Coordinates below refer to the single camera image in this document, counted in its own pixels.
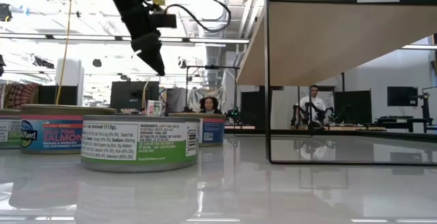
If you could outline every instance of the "metal frame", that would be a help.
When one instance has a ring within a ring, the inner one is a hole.
[[[348,131],[348,132],[334,132],[334,131],[286,131],[286,130],[272,130],[270,127],[270,21],[269,21],[269,3],[271,1],[276,2],[306,2],[306,3],[353,3],[357,4],[357,0],[264,0],[264,11],[265,11],[265,19],[264,19],[264,86],[265,86],[265,124],[266,129],[258,132],[265,132],[266,136],[266,157],[270,163],[273,164],[297,164],[297,165],[308,165],[308,164],[323,164],[323,165],[338,165],[338,164],[346,164],[346,165],[433,165],[437,166],[436,163],[393,163],[393,162],[345,162],[345,161],[290,161],[290,162],[275,162],[272,160],[271,154],[271,139],[272,135],[349,135],[349,136],[365,136],[365,137],[379,137],[379,138],[391,138],[391,139],[414,139],[415,141],[426,141],[426,142],[435,142],[437,141],[437,135],[414,135],[414,134],[396,134],[392,132],[369,132],[369,131]],[[392,3],[379,3],[378,5],[393,5]],[[437,5],[437,0],[399,0],[396,5]],[[342,85],[343,91],[344,87],[344,74],[342,74]],[[245,131],[247,134],[254,134],[254,131]]]
[[[234,77],[234,105],[237,105],[237,74],[240,67],[233,66],[186,66],[186,76],[185,76],[185,108],[188,108],[188,70],[190,68],[204,68],[204,69],[234,69],[235,77]]]

